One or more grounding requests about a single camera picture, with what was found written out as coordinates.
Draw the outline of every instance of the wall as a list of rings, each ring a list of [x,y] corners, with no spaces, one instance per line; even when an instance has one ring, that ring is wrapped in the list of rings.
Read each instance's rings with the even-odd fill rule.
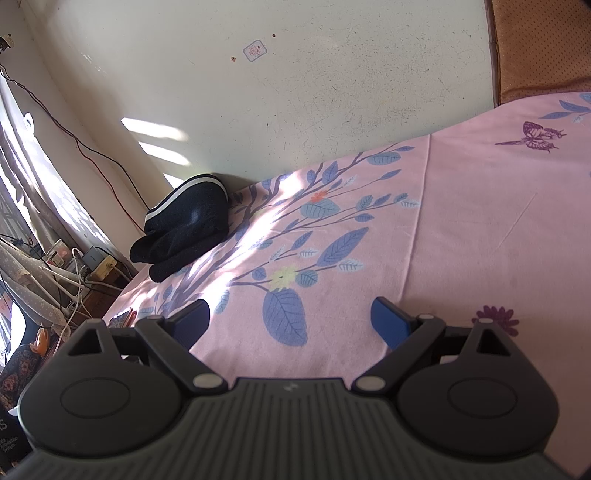
[[[12,0],[0,0],[0,32],[12,33],[15,41],[15,47],[0,56],[9,75],[32,90],[66,128],[87,145],[96,148],[55,86],[31,37],[24,14]],[[57,129],[26,92],[13,84],[10,87],[21,111],[32,114],[35,136],[62,179],[117,249],[128,255],[129,247],[141,233],[123,213],[106,182],[94,166],[79,154],[76,143]],[[130,214],[143,225],[143,205],[131,194],[108,161],[97,155],[93,158],[112,182]]]
[[[493,107],[482,0],[22,0],[22,10],[69,104],[153,202],[168,191],[158,172],[222,173],[232,189]],[[267,53],[251,62],[243,49],[255,40]],[[122,118],[186,137],[131,134]],[[149,157],[138,141],[189,164]]]

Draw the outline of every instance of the purple flower print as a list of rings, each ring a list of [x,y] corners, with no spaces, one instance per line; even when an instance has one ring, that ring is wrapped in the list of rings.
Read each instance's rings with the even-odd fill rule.
[[[497,310],[496,307],[484,305],[482,311],[479,310],[476,312],[477,318],[473,318],[472,323],[476,323],[480,319],[491,319],[507,334],[511,335],[512,337],[516,337],[519,335],[519,332],[514,327],[519,325],[519,320],[512,319],[513,313],[513,310],[505,310],[505,307],[501,307]]]

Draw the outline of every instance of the white stripe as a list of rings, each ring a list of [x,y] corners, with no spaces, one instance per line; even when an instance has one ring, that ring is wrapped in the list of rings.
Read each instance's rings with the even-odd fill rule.
[[[161,213],[168,205],[170,205],[170,203],[173,200],[178,198],[178,196],[181,195],[181,193],[184,192],[185,190],[187,190],[189,187],[192,187],[193,185],[196,185],[197,183],[204,183],[206,181],[209,181],[211,183],[215,183],[216,185],[218,185],[223,190],[224,194],[226,195],[226,200],[228,199],[228,193],[226,192],[226,189],[224,188],[224,185],[222,185],[221,181],[211,178],[211,177],[200,177],[198,179],[188,181],[184,185],[181,185],[178,188],[178,190],[176,190],[176,192],[174,192],[163,204],[159,205],[158,208],[156,208],[156,210],[153,210],[152,212],[148,212],[146,214],[145,221],[147,222],[152,217],[155,217],[156,215]]]

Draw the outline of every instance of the bed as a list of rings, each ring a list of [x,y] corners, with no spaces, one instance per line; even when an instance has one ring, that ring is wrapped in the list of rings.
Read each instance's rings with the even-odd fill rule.
[[[425,137],[251,185],[230,235],[161,284],[141,271],[105,316],[211,308],[191,352],[236,377],[354,377],[387,347],[385,296],[452,325],[499,324],[554,389],[547,453],[589,463],[591,93],[516,100]]]

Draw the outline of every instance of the sticker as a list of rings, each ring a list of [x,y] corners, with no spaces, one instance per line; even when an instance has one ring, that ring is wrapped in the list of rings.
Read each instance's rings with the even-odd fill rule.
[[[262,44],[261,40],[255,40],[244,49],[244,55],[246,55],[248,61],[255,61],[258,57],[263,56],[265,53],[267,53],[267,49]]]

